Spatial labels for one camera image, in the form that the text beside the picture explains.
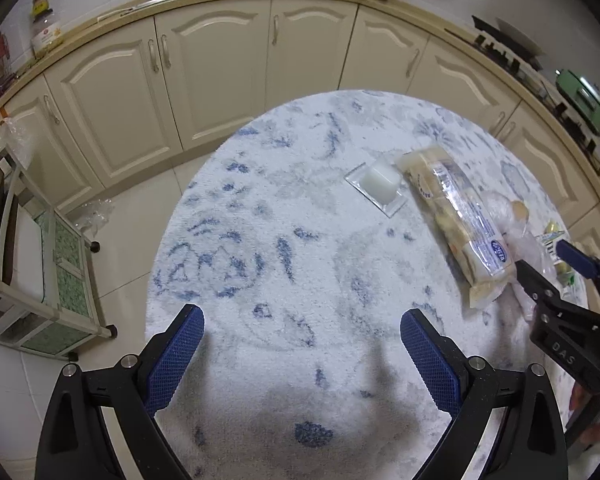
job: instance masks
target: caster wheel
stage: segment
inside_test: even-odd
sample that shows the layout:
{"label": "caster wheel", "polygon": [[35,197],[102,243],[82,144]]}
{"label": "caster wheel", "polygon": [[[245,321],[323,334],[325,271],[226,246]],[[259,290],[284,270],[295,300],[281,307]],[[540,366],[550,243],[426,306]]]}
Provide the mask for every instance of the caster wheel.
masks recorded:
{"label": "caster wheel", "polygon": [[118,329],[115,325],[107,325],[105,328],[111,330],[111,339],[115,339],[118,337]]}

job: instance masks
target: blue oval logo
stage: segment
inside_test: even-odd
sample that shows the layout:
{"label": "blue oval logo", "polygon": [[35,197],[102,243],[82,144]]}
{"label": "blue oval logo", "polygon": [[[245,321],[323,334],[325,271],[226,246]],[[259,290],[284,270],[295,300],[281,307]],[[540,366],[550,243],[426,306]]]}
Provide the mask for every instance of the blue oval logo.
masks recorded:
{"label": "blue oval logo", "polygon": [[491,249],[493,249],[493,252],[496,253],[496,256],[502,263],[507,261],[506,251],[496,240],[491,241]]}

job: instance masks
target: silver screw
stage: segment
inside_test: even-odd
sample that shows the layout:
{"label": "silver screw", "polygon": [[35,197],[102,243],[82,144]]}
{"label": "silver screw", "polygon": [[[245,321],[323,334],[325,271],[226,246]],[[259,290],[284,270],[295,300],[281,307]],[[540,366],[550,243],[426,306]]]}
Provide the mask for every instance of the silver screw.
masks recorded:
{"label": "silver screw", "polygon": [[65,377],[71,377],[77,371],[78,371],[78,367],[76,365],[74,365],[73,363],[71,363],[62,369],[62,375],[64,375]]}
{"label": "silver screw", "polygon": [[483,358],[474,356],[469,358],[469,366],[474,370],[482,370],[486,366],[486,363]]}
{"label": "silver screw", "polygon": [[544,368],[542,368],[542,366],[538,363],[533,363],[531,365],[531,371],[534,375],[537,375],[538,377],[542,377],[544,375]]}
{"label": "silver screw", "polygon": [[120,364],[123,368],[133,368],[138,362],[138,356],[134,354],[127,354],[120,359]]}

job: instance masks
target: bread package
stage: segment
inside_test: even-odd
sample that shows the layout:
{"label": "bread package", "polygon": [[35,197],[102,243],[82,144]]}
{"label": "bread package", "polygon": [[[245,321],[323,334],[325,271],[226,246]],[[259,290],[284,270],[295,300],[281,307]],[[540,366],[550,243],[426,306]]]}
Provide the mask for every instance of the bread package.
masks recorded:
{"label": "bread package", "polygon": [[464,171],[438,145],[396,161],[433,211],[471,285],[470,305],[486,307],[515,274],[509,250]]}

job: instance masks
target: round table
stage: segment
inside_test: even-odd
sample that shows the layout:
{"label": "round table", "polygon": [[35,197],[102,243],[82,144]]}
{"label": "round table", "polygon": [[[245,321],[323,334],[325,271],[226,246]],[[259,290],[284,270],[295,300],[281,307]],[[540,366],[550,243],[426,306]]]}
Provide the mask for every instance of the round table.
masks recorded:
{"label": "round table", "polygon": [[[523,200],[535,234],[555,207],[479,126],[398,94],[339,91],[289,102],[241,128],[176,206],[155,258],[146,336],[184,303],[205,337],[164,434],[193,478],[409,479],[450,421],[400,341],[421,309],[465,355],[547,368],[565,420],[573,381],[528,339],[510,287],[483,311],[421,199],[387,218],[344,180],[383,153],[442,145],[474,186]],[[578,300],[586,304],[582,282]],[[465,478],[477,478],[491,417]]]}

